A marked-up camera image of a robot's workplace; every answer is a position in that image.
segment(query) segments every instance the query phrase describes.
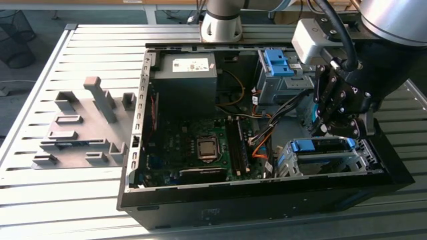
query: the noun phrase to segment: power supply label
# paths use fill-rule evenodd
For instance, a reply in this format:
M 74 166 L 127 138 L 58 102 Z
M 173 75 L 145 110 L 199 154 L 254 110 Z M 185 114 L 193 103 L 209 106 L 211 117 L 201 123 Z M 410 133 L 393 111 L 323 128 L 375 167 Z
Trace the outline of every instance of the power supply label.
M 177 58 L 173 61 L 173 72 L 207 72 L 210 62 L 207 58 Z

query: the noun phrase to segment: aluminum work table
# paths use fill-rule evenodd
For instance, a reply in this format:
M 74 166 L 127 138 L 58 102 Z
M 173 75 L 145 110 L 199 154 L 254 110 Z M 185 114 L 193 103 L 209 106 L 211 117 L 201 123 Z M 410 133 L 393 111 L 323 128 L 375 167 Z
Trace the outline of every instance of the aluminum work table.
M 243 37 L 283 42 L 294 30 L 247 25 Z M 147 231 L 117 210 L 121 167 L 31 168 L 59 111 L 58 91 L 85 91 L 86 77 L 99 76 L 113 97 L 137 92 L 146 43 L 199 42 L 199 36 L 197 26 L 183 25 L 79 25 L 65 31 L 0 148 L 0 239 L 426 239 L 427 101 L 411 81 L 375 115 L 417 182 L 342 212 Z

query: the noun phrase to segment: wire bundle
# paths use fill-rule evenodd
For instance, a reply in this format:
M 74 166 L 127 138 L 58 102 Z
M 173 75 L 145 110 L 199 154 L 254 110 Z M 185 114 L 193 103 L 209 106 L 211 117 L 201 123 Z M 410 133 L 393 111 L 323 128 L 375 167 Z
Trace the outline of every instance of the wire bundle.
M 190 15 L 189 15 L 189 20 L 187 20 L 187 24 L 193 23 L 195 20 L 199 19 L 203 8 L 207 4 L 207 0 L 195 0 L 195 14 L 191 16 L 191 14 L 194 13 L 194 11 L 191 11 Z
M 253 96 L 255 96 L 255 95 L 258 95 L 258 94 L 261 94 L 261 93 L 262 93 L 262 90 L 258 90 L 257 92 L 253 93 Z M 257 111 L 255 111 L 255 109 L 257 109 L 257 106 L 254 105 L 254 108 L 253 108 L 253 116 L 255 116 L 255 117 L 262 117 L 263 114 L 258 114 Z
M 303 98 L 311 94 L 314 92 L 313 89 L 306 89 L 305 91 L 302 91 L 297 96 L 294 96 L 278 109 L 278 111 L 274 113 L 274 115 L 271 116 L 269 123 L 267 123 L 267 127 L 261 131 L 259 134 L 257 134 L 254 136 L 254 138 L 250 140 L 251 143 L 257 142 L 262 137 L 263 140 L 261 141 L 259 145 L 257 146 L 254 152 L 253 152 L 253 157 L 254 158 L 265 158 L 269 159 L 267 155 L 262 155 L 258 154 L 259 149 L 262 148 L 262 146 L 266 144 L 266 142 L 269 141 L 269 139 L 273 136 L 274 133 L 274 129 L 279 123 L 281 118 L 289 113 L 291 112 L 299 105 L 301 101 L 303 100 Z

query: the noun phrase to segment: black cable hose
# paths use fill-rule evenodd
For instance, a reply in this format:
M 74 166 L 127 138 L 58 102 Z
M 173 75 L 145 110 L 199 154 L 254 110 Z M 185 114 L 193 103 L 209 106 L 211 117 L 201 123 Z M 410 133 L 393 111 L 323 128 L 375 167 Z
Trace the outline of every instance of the black cable hose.
M 345 71 L 353 72 L 354 70 L 357 70 L 359 65 L 358 55 L 357 55 L 354 42 L 347 32 L 347 29 L 345 27 L 343 21 L 327 0 L 315 0 L 315 3 L 323 10 L 326 17 L 329 18 L 337 32 L 341 35 L 342 44 L 345 46 L 345 50 L 347 53 L 347 60 L 342 63 L 341 67 L 343 68 Z

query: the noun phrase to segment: cable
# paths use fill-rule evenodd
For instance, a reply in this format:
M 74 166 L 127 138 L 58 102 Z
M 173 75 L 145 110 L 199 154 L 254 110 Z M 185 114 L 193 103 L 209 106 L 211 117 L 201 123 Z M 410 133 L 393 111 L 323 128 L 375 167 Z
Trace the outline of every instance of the cable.
M 271 116 L 271 119 L 269 121 L 269 124 L 271 124 L 278 116 L 285 115 L 286 113 L 289 113 L 291 110 L 294 110 L 294 108 L 297 107 L 299 101 L 314 92 L 314 89 L 306 89 L 305 91 L 302 91 L 298 95 L 295 95 L 277 110 L 277 112 L 274 113 L 274 115 Z
M 195 0 L 195 13 L 198 14 L 199 10 L 199 0 Z M 187 17 L 187 24 L 193 23 L 195 21 L 195 15 L 193 15 L 194 11 L 191 10 L 189 17 Z
M 230 101 L 230 102 L 234 101 L 231 94 L 229 95 L 229 101 Z M 234 107 L 234 108 L 238 110 L 238 113 L 239 113 L 239 114 L 245 114 L 245 113 L 246 113 L 245 111 L 242 111 L 242 109 L 241 109 L 241 107 L 238 106 L 238 104 L 231 105 L 231 107 Z
M 251 116 L 251 115 L 247 115 L 247 114 L 243 114 L 243 113 L 234 113 L 229 110 L 226 110 L 222 106 L 218 106 L 217 107 L 229 115 L 237 115 L 237 116 L 245 116 L 245 117 L 249 117 L 249 118 L 253 118 L 253 119 L 262 119 L 263 117 L 262 116 Z
M 278 109 L 278 111 L 274 113 L 274 115 L 271 116 L 269 123 L 267 123 L 267 127 L 265 128 L 265 130 L 257 134 L 251 140 L 250 140 L 250 144 L 257 142 L 262 136 L 265 136 L 270 131 L 274 130 L 277 124 L 279 123 L 279 119 L 290 112 L 293 111 L 301 100 L 303 100 L 303 98 L 313 92 L 313 89 L 306 89 L 305 91 L 302 91 L 297 96 L 294 96 Z
M 177 19 L 177 17 L 173 16 L 167 11 L 162 10 L 162 12 L 163 12 L 171 19 Z
M 34 80 L 8 80 L 8 81 L 0 81 L 0 84 L 2 83 L 15 83 L 15 82 L 31 82 L 31 83 L 35 83 L 38 81 L 34 81 Z
M 314 6 L 311 0 L 307 0 L 307 5 L 309 5 L 310 10 L 311 10 L 315 14 L 322 14 L 322 15 L 325 14 L 323 11 L 319 11 L 319 10 L 315 9 L 315 6 Z M 358 11 L 338 11 L 337 13 L 338 13 L 338 14 L 357 14 Z
M 262 154 L 255 154 L 253 157 L 254 158 L 261 158 L 261 159 L 269 159 L 269 157 L 266 155 L 262 155 Z
M 355 9 L 361 12 L 361 0 L 350 0 L 350 2 L 354 5 Z
M 267 139 L 270 138 L 270 136 L 273 135 L 274 131 L 271 131 L 267 136 L 265 137 L 265 139 L 262 140 L 261 144 L 258 145 L 258 147 L 255 148 L 254 152 L 253 152 L 253 157 L 257 155 L 257 152 L 259 151 L 262 145 L 265 144 L 265 142 L 267 141 Z
M 347 53 L 347 60 L 342 63 L 342 68 L 347 72 L 353 72 L 358 68 L 358 55 L 357 55 L 357 49 L 353 42 L 353 39 L 350 37 L 350 34 L 347 32 L 346 26 L 343 24 L 343 21 L 341 19 L 341 16 L 335 12 L 331 4 L 327 0 L 315 0 L 319 7 L 322 8 L 326 17 L 329 18 L 337 32 L 339 33 L 342 44 Z
M 253 108 L 253 115 L 255 116 L 255 117 L 262 117 L 263 115 L 262 114 L 258 114 L 257 112 L 255 112 L 255 108 L 257 108 L 257 105 L 254 105 L 254 108 Z M 267 118 L 273 118 L 273 116 L 267 113 L 266 114 L 266 116 L 267 116 Z
M 302 19 L 302 16 L 303 16 L 303 0 L 299 0 L 299 14 L 298 14 L 298 19 L 295 21 L 291 21 L 290 23 L 286 23 L 287 25 L 289 24 L 294 24 L 294 23 L 298 23 L 299 20 Z
M 239 85 L 242 87 L 242 95 L 241 95 L 241 97 L 239 97 L 239 99 L 237 101 L 217 104 L 217 106 L 221 106 L 221 107 L 230 106 L 230 105 L 234 105 L 234 104 L 239 103 L 242 101 L 245 95 L 246 95 L 246 88 L 243 87 L 243 83 L 242 83 L 241 79 L 229 70 L 223 70 L 223 72 L 229 73 L 233 76 L 233 78 L 238 81 L 238 83 L 239 83 Z
M 274 148 L 273 148 L 273 138 L 270 137 L 266 141 L 266 153 L 267 153 L 267 162 L 271 165 L 271 178 L 277 175 L 277 163 L 275 163 L 275 156 L 274 156 Z
M 150 142 L 150 139 L 153 138 L 153 135 L 155 133 L 155 125 L 157 125 L 157 113 L 155 113 L 155 99 L 154 99 L 154 96 L 151 96 L 151 121 L 153 121 L 153 126 L 151 126 L 151 133 L 149 135 L 147 143 Z
M 195 20 L 198 20 L 199 22 L 199 17 L 201 17 L 201 14 L 202 14 L 202 10 L 206 6 L 206 3 L 207 3 L 207 0 L 201 0 L 201 3 L 199 1 L 197 0 L 197 11 L 195 11 L 195 15 L 193 17 L 189 18 L 189 21 L 187 22 L 193 22 Z

